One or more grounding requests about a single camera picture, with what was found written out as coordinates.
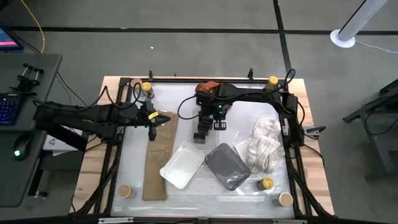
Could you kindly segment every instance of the desk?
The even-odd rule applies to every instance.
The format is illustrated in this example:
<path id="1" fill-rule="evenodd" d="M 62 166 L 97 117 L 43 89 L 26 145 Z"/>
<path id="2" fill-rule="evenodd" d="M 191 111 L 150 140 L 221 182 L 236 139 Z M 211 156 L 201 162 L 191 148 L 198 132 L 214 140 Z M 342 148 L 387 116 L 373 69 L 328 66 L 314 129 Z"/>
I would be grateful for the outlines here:
<path id="1" fill-rule="evenodd" d="M 110 93 L 111 97 L 113 98 L 113 100 L 116 99 L 120 78 L 121 77 L 104 77 L 104 80 L 103 80 L 101 89 L 105 85 L 108 86 L 109 93 Z M 172 78 L 179 79 L 179 78 L 187 78 L 187 77 L 172 77 Z M 304 126 L 312 125 L 313 124 L 312 114 L 311 114 L 310 107 L 309 107 L 309 102 L 308 102 L 308 98 L 307 98 L 307 92 L 305 89 L 304 80 L 302 80 L 302 79 L 292 80 L 292 82 L 289 84 L 289 91 L 291 93 L 293 93 L 294 95 L 296 95 L 298 97 L 298 100 L 301 102 L 301 104 L 303 104 L 303 107 L 305 109 L 305 114 L 306 114 L 303 125 Z M 125 99 L 126 98 L 125 96 L 126 96 L 126 92 L 124 92 L 124 96 L 122 96 L 122 99 Z M 108 104 L 108 103 L 109 103 L 109 100 L 105 96 L 102 97 L 102 99 L 100 99 L 100 101 L 99 101 L 99 104 L 102 104 L 102 105 Z M 298 117 L 300 119 L 302 117 L 302 112 L 300 110 L 298 111 Z M 316 140 L 306 138 L 305 142 L 309 146 L 314 147 L 315 149 L 319 150 L 319 146 L 318 146 L 318 143 Z M 87 147 L 94 146 L 95 144 L 98 144 L 98 143 L 99 143 L 99 140 L 93 141 L 89 145 L 87 145 Z M 85 157 L 83 159 L 83 163 L 81 166 L 80 175 L 78 178 L 78 183 L 76 185 L 75 197 L 73 199 L 73 203 L 74 203 L 76 209 L 79 209 L 88 200 L 88 198 L 90 197 L 90 195 L 93 193 L 94 189 L 98 185 L 98 182 L 100 180 L 100 174 L 101 174 L 101 169 L 102 169 L 102 165 L 103 165 L 103 160 L 104 160 L 105 149 L 106 149 L 106 146 L 102 145 L 102 146 L 92 149 L 91 151 L 89 151 L 85 154 Z M 113 161 L 114 150 L 112 152 L 113 153 L 111 154 L 110 163 L 112 163 L 112 161 Z M 305 170 L 305 176 L 306 176 L 308 188 L 312 191 L 312 193 L 317 198 L 317 200 L 323 205 L 325 210 L 330 213 L 333 213 L 333 207 L 331 204 L 331 199 L 330 199 L 328 184 L 326 181 L 325 171 L 322 166 L 322 160 L 319 158 L 318 155 L 316 155 L 310 149 L 307 149 L 305 147 L 302 147 L 301 152 L 302 152 L 302 160 L 303 160 L 303 166 L 304 166 L 304 170 Z M 301 191 L 299 189 L 297 189 L 297 192 L 298 192 L 300 209 L 301 209 L 301 211 L 304 212 L 305 210 L 304 210 L 304 206 L 303 206 L 303 202 L 302 202 Z M 103 209 L 106 206 L 107 196 L 108 196 L 108 188 L 106 188 L 104 191 L 100 211 L 103 211 Z"/>
<path id="2" fill-rule="evenodd" d="M 17 86 L 18 75 L 25 70 L 23 64 L 28 63 L 33 67 L 44 69 L 40 76 L 40 85 L 32 90 L 37 93 L 36 98 L 45 101 L 50 93 L 52 83 L 60 66 L 61 55 L 37 55 L 37 54 L 0 54 L 0 92 L 10 91 L 10 86 Z M 35 72 L 26 73 L 26 77 L 35 78 Z M 0 207 L 17 207 L 22 203 L 26 195 L 30 178 L 35 171 L 37 158 L 45 141 L 45 131 L 33 131 L 36 112 L 32 98 L 25 100 L 21 107 L 17 122 L 13 126 L 0 126 Z M 13 147 L 16 139 L 23 133 L 31 132 L 30 154 L 23 161 L 14 159 Z"/>

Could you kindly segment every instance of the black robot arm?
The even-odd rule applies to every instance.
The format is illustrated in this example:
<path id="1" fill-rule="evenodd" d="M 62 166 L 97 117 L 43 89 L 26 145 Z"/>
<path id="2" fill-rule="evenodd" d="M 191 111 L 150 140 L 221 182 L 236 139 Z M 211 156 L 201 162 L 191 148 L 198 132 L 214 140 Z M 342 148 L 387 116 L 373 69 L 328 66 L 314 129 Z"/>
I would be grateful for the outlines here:
<path id="1" fill-rule="evenodd" d="M 302 146 L 304 135 L 297 119 L 298 99 L 286 91 L 238 88 L 229 83 L 220 83 L 210 91 L 197 90 L 197 105 L 200 106 L 198 132 L 193 138 L 196 143 L 205 143 L 206 135 L 214 123 L 215 130 L 225 130 L 228 108 L 235 101 L 268 103 L 274 107 L 283 118 L 287 119 L 292 144 Z"/>
<path id="2" fill-rule="evenodd" d="M 151 102 L 145 101 L 140 108 L 134 103 L 96 105 L 90 107 L 68 106 L 54 102 L 38 105 L 34 116 L 36 129 L 79 149 L 85 141 L 74 138 L 74 133 L 63 126 L 96 134 L 104 141 L 113 141 L 115 129 L 126 126 L 149 128 L 150 141 L 156 138 L 156 127 L 170 121 L 168 116 L 158 114 Z"/>

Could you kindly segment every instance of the plastic wrap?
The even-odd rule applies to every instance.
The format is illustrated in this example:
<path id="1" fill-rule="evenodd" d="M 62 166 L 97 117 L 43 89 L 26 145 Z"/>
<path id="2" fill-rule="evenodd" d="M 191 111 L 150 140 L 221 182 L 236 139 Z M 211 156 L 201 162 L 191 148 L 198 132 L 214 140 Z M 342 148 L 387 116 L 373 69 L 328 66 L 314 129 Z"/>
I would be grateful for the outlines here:
<path id="1" fill-rule="evenodd" d="M 152 100 L 159 110 L 177 111 L 182 100 L 192 96 L 197 84 L 189 83 L 153 83 L 156 97 Z M 262 85 L 236 85 L 238 87 L 262 88 Z M 188 100 L 180 111 L 182 116 L 197 114 L 199 107 L 195 100 Z M 233 147 L 238 131 L 251 132 L 258 118 L 269 116 L 278 119 L 276 111 L 266 103 L 235 102 L 227 114 L 227 130 L 211 131 L 208 146 L 197 147 L 205 155 L 210 153 L 219 142 Z M 178 121 L 174 143 L 174 152 L 182 141 L 192 144 L 193 121 Z M 290 192 L 285 159 L 279 159 L 272 174 L 251 174 L 236 190 L 229 191 L 219 182 L 214 173 L 203 163 L 188 185 L 179 190 L 166 183 L 165 201 L 142 201 L 142 183 L 146 158 L 148 135 L 144 127 L 126 128 L 121 160 L 116 180 L 116 189 L 128 184 L 137 192 L 136 197 L 121 199 L 114 195 L 112 216 L 204 216 L 204 217 L 261 217 L 292 218 L 292 207 L 276 207 L 272 196 Z M 260 191 L 256 182 L 264 177 L 274 180 L 274 188 Z"/>

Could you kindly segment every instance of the white lid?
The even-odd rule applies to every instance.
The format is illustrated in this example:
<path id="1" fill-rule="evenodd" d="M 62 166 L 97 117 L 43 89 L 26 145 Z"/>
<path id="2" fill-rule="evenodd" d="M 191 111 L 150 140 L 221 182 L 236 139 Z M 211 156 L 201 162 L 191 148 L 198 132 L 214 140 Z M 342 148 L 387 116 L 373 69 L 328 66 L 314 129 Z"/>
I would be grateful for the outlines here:
<path id="1" fill-rule="evenodd" d="M 204 160 L 204 153 L 188 142 L 181 142 L 168 163 L 160 169 L 160 175 L 176 188 L 183 189 Z"/>

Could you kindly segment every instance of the keyboard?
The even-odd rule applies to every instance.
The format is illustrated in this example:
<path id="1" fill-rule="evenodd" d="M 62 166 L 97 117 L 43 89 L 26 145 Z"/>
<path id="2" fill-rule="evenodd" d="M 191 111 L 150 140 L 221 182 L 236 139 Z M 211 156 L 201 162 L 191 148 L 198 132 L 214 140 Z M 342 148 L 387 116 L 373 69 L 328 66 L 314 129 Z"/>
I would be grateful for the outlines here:
<path id="1" fill-rule="evenodd" d="M 0 93 L 0 125 L 14 125 L 21 104 L 18 93 Z"/>

